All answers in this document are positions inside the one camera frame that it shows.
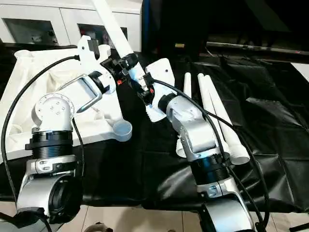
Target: white cabinet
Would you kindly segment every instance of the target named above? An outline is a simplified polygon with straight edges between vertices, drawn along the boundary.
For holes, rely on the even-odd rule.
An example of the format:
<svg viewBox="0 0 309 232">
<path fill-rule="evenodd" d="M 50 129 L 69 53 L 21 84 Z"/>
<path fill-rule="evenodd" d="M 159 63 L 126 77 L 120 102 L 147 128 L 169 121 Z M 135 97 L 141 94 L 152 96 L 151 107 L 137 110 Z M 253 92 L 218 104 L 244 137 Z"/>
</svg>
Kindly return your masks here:
<svg viewBox="0 0 309 232">
<path fill-rule="evenodd" d="M 104 28 L 98 13 L 92 10 L 60 9 L 71 44 L 77 45 L 81 35 L 98 39 L 99 44 L 113 44 Z M 140 14 L 116 13 L 113 15 L 124 32 L 133 51 L 140 51 L 141 20 Z"/>
<path fill-rule="evenodd" d="M 141 51 L 142 0 L 106 0 L 134 51 Z M 5 43 L 77 45 L 81 35 L 113 44 L 90 0 L 0 0 Z"/>
<path fill-rule="evenodd" d="M 70 44 L 55 7 L 0 4 L 0 38 L 4 43 Z"/>
</svg>

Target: white tube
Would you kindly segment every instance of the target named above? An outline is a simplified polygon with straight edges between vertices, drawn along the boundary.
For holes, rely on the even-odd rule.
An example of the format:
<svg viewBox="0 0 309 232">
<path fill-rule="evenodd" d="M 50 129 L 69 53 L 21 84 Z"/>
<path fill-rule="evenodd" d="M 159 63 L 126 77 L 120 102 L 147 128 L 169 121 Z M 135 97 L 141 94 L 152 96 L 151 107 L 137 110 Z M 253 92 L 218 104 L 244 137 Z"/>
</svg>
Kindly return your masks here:
<svg viewBox="0 0 309 232">
<path fill-rule="evenodd" d="M 184 74 L 183 92 L 191 98 L 191 73 L 189 72 Z"/>
<path fill-rule="evenodd" d="M 191 73 L 186 72 L 184 74 L 184 84 L 183 84 L 183 92 L 188 95 L 189 97 L 192 96 L 191 93 Z M 177 139 L 177 144 L 176 144 L 176 153 L 178 156 L 182 157 L 182 158 L 186 158 L 184 149 L 183 149 L 183 145 L 180 141 L 180 139 Z"/>
<path fill-rule="evenodd" d="M 119 56 L 122 58 L 130 53 L 133 53 L 131 46 L 129 45 L 124 33 L 120 29 L 120 26 L 113 16 L 106 0 L 92 0 L 92 2 Z M 129 71 L 129 74 L 133 80 L 139 82 L 138 78 L 144 76 L 145 72 L 140 63 L 138 63 L 133 69 Z"/>
<path fill-rule="evenodd" d="M 228 123 L 232 124 L 223 104 L 220 99 L 220 96 L 211 80 L 211 77 L 209 75 L 206 75 L 204 77 L 205 85 L 209 91 L 212 105 L 214 107 L 214 110 L 216 112 L 216 115 L 220 118 L 224 119 Z M 239 137 L 237 134 L 229 128 L 226 124 L 223 122 L 219 122 L 223 136 L 225 138 L 226 143 L 229 146 L 230 149 L 230 155 L 231 155 L 231 162 L 235 165 L 245 164 L 250 160 L 250 157 L 248 155 L 248 152 L 246 148 L 241 144 Z"/>
<path fill-rule="evenodd" d="M 213 114 L 216 114 L 214 107 L 212 105 L 211 96 L 210 96 L 209 91 L 207 89 L 207 83 L 205 81 L 204 74 L 200 73 L 199 75 L 197 75 L 197 78 L 198 78 L 198 84 L 199 84 L 199 88 L 200 88 L 200 92 L 201 92 L 201 97 L 202 97 L 204 109 L 213 113 Z M 230 154 L 230 149 L 229 149 L 227 143 L 224 140 L 224 137 L 222 135 L 221 128 L 220 128 L 218 120 L 215 119 L 212 116 L 210 116 L 210 118 L 213 121 L 213 123 L 214 123 L 214 125 L 215 125 L 215 127 L 218 131 L 224 152 L 227 152 L 227 153 Z"/>
</svg>

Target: black tarp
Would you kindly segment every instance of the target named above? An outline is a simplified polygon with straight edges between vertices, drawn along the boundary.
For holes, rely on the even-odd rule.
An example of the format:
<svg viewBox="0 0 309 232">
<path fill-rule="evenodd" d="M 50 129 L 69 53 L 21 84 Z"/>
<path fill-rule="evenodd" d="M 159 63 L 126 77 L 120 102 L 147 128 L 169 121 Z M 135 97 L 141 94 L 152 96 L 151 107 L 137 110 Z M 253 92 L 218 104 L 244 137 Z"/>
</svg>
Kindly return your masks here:
<svg viewBox="0 0 309 232">
<path fill-rule="evenodd" d="M 139 58 L 143 67 L 157 59 L 141 54 Z M 197 74 L 209 74 L 233 124 L 250 132 L 243 136 L 263 170 L 271 211 L 309 211 L 309 83 L 305 78 L 289 63 L 251 59 L 205 58 L 194 64 L 173 60 L 171 65 L 178 88 L 183 86 L 185 72 L 191 72 L 193 99 L 198 102 Z M 109 140 L 85 145 L 84 203 L 192 209 L 198 203 L 196 185 L 186 160 L 175 154 L 177 134 L 170 123 L 167 119 L 151 123 L 142 101 L 126 84 L 117 92 L 133 135 L 124 143 Z M 74 153 L 80 155 L 80 148 L 74 148 Z M 27 159 L 10 161 L 17 189 Z M 235 167 L 235 171 L 262 210 L 263 192 L 252 165 Z M 2 164 L 0 199 L 8 200 L 10 194 Z"/>
</svg>

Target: tile floor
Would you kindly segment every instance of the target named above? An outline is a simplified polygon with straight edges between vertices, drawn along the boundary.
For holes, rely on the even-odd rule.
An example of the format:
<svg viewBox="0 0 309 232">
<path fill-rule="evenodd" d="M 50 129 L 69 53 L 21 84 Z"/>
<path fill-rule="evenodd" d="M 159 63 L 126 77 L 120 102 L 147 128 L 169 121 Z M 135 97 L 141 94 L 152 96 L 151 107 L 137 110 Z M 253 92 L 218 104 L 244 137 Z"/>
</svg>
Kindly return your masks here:
<svg viewBox="0 0 309 232">
<path fill-rule="evenodd" d="M 13 216 L 14 204 L 0 202 L 0 212 Z M 257 221 L 256 215 L 252 216 L 254 221 Z M 82 205 L 73 221 L 62 226 L 59 232 L 83 232 L 88 226 L 99 221 L 113 228 L 115 232 L 201 232 L 197 215 L 190 212 L 86 205 Z M 267 232 L 288 232 L 290 227 L 308 222 L 308 214 L 271 213 Z"/>
</svg>

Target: cabinet door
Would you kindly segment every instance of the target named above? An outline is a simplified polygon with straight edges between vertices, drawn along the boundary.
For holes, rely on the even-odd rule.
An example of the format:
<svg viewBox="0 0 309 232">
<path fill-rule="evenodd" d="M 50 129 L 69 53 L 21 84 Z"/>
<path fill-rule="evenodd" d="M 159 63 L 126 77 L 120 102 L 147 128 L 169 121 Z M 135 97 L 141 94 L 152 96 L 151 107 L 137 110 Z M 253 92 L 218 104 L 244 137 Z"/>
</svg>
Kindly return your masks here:
<svg viewBox="0 0 309 232">
<path fill-rule="evenodd" d="M 0 4 L 0 31 L 4 43 L 70 44 L 60 9 L 54 7 Z"/>
<path fill-rule="evenodd" d="M 81 35 L 97 39 L 114 48 L 98 13 L 92 10 L 60 9 L 70 43 L 77 45 Z M 140 15 L 113 13 L 133 51 L 140 51 Z"/>
</svg>

